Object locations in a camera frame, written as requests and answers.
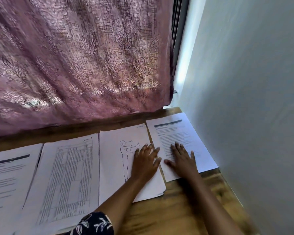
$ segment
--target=paper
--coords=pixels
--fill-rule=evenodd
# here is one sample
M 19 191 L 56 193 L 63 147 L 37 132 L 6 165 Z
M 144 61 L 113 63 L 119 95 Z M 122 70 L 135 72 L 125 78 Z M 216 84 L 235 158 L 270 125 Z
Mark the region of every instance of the paper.
M 150 144 L 145 124 L 100 131 L 99 204 L 113 195 L 131 176 L 135 150 Z M 134 202 L 160 196 L 165 191 L 160 170 L 145 185 Z
M 15 232 L 43 144 L 0 152 L 0 234 Z
M 98 207 L 98 146 L 98 134 L 44 145 L 22 211 L 31 229 L 20 234 L 55 234 Z
M 191 155 L 191 150 L 194 151 L 198 172 L 218 168 L 184 113 L 147 120 L 146 122 L 154 146 L 161 147 L 162 149 L 158 153 L 158 156 L 162 157 L 161 168 L 166 181 L 179 178 L 179 176 L 163 162 L 164 159 L 174 161 L 171 144 L 174 145 L 175 142 L 183 144 L 189 155 Z

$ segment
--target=hand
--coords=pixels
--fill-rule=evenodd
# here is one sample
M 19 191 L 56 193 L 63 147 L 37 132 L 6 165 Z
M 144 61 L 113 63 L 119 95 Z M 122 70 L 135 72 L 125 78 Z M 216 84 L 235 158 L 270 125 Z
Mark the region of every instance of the hand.
M 156 148 L 150 153 L 152 144 L 147 145 L 145 144 L 140 152 L 139 149 L 136 149 L 131 174 L 131 178 L 141 180 L 144 183 L 147 183 L 154 176 L 161 162 L 161 158 L 157 158 L 154 162 L 160 148 Z
M 195 155 L 191 151 L 191 157 L 189 157 L 187 151 L 182 144 L 175 142 L 175 146 L 171 145 L 171 150 L 173 152 L 175 162 L 168 159 L 164 160 L 164 163 L 171 167 L 179 177 L 190 180 L 194 176 L 198 175 Z

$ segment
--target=floral print sleeve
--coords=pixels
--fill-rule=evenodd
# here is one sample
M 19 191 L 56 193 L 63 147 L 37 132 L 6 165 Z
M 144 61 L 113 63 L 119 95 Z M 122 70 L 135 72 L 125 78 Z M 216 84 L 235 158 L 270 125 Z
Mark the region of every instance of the floral print sleeve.
M 114 235 L 110 219 L 102 212 L 93 212 L 79 222 L 70 232 L 64 235 Z

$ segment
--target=outstretched arm drawing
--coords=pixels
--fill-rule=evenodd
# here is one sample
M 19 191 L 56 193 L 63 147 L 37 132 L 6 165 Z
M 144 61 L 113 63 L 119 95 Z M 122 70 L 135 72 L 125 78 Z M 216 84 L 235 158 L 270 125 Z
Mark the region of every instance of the outstretched arm drawing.
M 124 140 L 120 141 L 120 144 L 121 144 L 120 151 L 122 154 L 123 174 L 124 174 L 125 181 L 127 181 L 129 179 L 129 176 L 128 176 L 129 158 L 128 158 L 127 153 L 131 151 L 131 148 L 136 148 L 136 147 L 140 146 L 139 143 L 137 143 L 135 145 L 129 145 L 132 143 L 133 143 L 133 141 L 129 141 L 129 142 L 125 142 Z

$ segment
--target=curtain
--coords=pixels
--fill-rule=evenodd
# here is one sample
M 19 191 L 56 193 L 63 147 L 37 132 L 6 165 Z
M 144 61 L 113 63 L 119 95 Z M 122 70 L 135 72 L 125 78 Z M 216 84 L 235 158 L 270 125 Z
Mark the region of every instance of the curtain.
M 0 0 L 0 136 L 173 94 L 173 0 Z

